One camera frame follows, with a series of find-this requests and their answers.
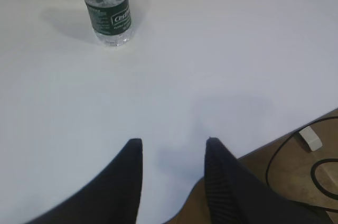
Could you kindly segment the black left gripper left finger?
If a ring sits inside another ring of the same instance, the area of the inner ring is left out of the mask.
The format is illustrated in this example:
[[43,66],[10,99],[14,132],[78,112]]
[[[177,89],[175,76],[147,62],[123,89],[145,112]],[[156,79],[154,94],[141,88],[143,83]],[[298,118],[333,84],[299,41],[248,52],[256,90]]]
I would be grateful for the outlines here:
[[143,145],[130,139],[76,194],[32,223],[136,223],[143,181]]

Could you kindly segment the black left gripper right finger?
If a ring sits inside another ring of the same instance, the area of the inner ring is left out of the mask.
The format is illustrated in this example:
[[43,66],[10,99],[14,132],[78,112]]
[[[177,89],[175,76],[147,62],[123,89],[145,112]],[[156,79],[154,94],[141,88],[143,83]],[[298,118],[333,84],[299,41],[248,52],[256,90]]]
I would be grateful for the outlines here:
[[206,142],[204,187],[212,223],[331,223],[264,185],[218,138]]

